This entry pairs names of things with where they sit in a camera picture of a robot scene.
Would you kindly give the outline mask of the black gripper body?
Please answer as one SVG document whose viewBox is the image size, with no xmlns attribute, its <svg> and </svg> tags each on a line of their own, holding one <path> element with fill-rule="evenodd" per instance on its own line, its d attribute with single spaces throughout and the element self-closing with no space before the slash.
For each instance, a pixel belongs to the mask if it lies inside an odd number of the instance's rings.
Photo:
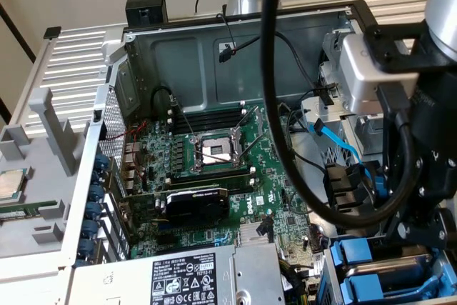
<svg viewBox="0 0 457 305">
<path fill-rule="evenodd" d="M 426 191 L 456 190 L 456 72 L 420 76 L 411 97 L 420 184 Z"/>
</svg>

